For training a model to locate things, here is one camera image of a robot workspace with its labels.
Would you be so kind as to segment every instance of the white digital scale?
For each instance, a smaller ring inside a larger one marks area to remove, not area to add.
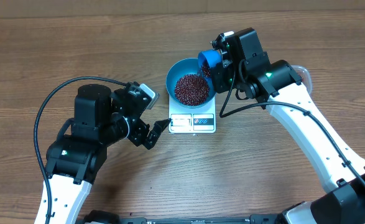
[[[172,134],[214,133],[215,97],[202,107],[186,108],[170,96],[169,118],[171,118],[169,131]]]

